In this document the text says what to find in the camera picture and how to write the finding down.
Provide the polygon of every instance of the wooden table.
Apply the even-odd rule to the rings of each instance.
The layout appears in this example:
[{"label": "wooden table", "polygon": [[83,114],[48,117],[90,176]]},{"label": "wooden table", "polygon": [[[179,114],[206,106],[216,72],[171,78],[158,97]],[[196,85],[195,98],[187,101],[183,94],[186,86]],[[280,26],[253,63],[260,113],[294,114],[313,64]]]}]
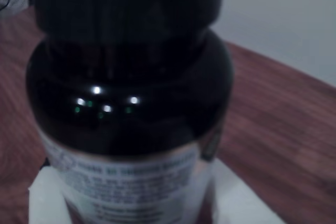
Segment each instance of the wooden table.
[{"label": "wooden table", "polygon": [[[1,224],[27,223],[27,188],[45,157],[24,84],[42,37],[32,9],[0,21]],[[220,159],[285,222],[335,224],[336,89],[228,46],[236,81]]]}]

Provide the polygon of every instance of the bottle label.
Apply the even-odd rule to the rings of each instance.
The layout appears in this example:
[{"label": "bottle label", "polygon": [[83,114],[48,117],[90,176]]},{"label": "bottle label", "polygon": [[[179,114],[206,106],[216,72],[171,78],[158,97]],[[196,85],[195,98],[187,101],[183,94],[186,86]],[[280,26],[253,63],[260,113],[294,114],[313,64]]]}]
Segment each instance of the bottle label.
[{"label": "bottle label", "polygon": [[84,223],[183,223],[200,156],[196,143],[145,160],[112,161],[76,153],[40,134],[66,202]]}]

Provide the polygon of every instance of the bottle cap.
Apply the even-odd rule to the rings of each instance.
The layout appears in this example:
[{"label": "bottle cap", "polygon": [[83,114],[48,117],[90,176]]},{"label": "bottle cap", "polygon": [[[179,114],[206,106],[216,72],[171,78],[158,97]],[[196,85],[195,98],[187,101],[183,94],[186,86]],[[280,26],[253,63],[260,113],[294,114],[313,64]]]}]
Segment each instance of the bottle cap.
[{"label": "bottle cap", "polygon": [[35,0],[38,26],[80,43],[160,42],[213,22],[221,0]]}]

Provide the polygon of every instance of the dark glass bottle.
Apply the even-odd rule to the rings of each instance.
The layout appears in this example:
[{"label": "dark glass bottle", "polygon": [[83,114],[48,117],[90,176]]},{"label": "dark glass bottle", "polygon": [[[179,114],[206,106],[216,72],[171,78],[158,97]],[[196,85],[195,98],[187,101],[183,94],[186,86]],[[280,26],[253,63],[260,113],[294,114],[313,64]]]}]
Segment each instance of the dark glass bottle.
[{"label": "dark glass bottle", "polygon": [[[141,1],[121,18],[126,25],[107,19],[117,11],[99,1],[97,10],[78,0],[80,16],[36,0],[47,36],[28,64],[27,93],[68,206],[84,223],[194,223],[221,138],[233,70],[207,28],[219,1]],[[149,18],[151,31],[140,23]]]}]

